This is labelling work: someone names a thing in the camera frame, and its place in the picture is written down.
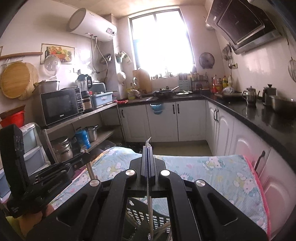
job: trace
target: round fan cover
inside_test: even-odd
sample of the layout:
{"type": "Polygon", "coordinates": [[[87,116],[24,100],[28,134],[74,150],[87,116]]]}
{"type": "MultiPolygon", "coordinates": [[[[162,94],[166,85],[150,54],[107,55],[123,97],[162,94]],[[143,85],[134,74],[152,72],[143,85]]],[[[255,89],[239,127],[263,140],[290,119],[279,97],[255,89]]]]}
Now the round fan cover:
{"type": "Polygon", "coordinates": [[[200,66],[203,69],[212,69],[213,68],[213,65],[215,63],[215,58],[210,53],[202,53],[200,55],[199,62],[200,62],[200,66]]]}

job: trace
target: round metal joint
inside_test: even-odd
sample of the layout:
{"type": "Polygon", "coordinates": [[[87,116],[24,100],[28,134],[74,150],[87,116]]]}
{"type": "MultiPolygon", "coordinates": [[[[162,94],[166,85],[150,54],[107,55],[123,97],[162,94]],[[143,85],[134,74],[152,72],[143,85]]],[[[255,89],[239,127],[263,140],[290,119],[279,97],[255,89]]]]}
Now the round metal joint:
{"type": "Polygon", "coordinates": [[[204,180],[197,180],[197,181],[195,182],[195,184],[196,184],[197,186],[199,186],[199,187],[203,187],[203,186],[205,185],[205,181],[204,181],[204,180]]]}
{"type": "Polygon", "coordinates": [[[169,170],[162,170],[160,172],[160,174],[166,177],[166,176],[168,176],[170,174],[170,171],[169,170]]]}
{"type": "Polygon", "coordinates": [[[128,170],[126,170],[126,174],[127,174],[128,176],[133,176],[135,173],[136,173],[136,172],[135,172],[135,170],[133,170],[133,169],[128,169],[128,170]]]}
{"type": "Polygon", "coordinates": [[[91,181],[89,182],[89,184],[90,184],[92,187],[96,187],[96,186],[98,186],[98,185],[100,184],[100,181],[97,180],[97,179],[94,179],[94,180],[91,180],[91,181]]]}

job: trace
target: countertop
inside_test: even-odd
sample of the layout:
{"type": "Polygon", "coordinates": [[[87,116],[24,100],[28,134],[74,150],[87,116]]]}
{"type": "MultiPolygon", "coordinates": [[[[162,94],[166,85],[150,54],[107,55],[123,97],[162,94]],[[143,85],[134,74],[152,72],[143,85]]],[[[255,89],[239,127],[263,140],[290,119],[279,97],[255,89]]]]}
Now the countertop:
{"type": "Polygon", "coordinates": [[[126,104],[120,104],[118,107],[206,99],[221,107],[253,130],[273,147],[296,173],[296,118],[290,119],[279,115],[271,107],[263,105],[261,101],[257,101],[256,108],[247,107],[245,101],[232,100],[229,102],[210,93],[174,95],[166,100],[152,98],[146,101],[146,99],[147,97],[144,100],[132,100],[126,104]]]}

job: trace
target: fruit painting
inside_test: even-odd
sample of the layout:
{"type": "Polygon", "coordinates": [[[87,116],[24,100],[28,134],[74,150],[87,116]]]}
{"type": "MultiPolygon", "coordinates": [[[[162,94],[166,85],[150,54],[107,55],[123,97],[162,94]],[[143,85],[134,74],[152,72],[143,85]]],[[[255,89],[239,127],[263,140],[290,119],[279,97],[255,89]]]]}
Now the fruit painting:
{"type": "Polygon", "coordinates": [[[44,60],[49,55],[58,57],[62,64],[72,64],[75,56],[75,48],[63,45],[42,44],[40,64],[44,64],[44,60]]]}

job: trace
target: round wooden board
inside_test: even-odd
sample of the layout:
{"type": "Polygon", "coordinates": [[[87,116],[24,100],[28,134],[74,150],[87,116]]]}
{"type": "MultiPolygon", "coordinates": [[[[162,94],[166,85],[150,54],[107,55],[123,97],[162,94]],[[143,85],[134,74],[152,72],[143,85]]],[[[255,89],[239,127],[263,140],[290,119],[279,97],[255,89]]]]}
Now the round wooden board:
{"type": "Polygon", "coordinates": [[[39,82],[38,70],[31,63],[25,63],[30,72],[30,83],[24,93],[18,97],[19,100],[27,100],[31,97],[34,90],[34,83],[39,82]]]}
{"type": "Polygon", "coordinates": [[[10,64],[2,73],[1,89],[11,99],[20,97],[30,83],[30,71],[23,62],[10,64]]]}

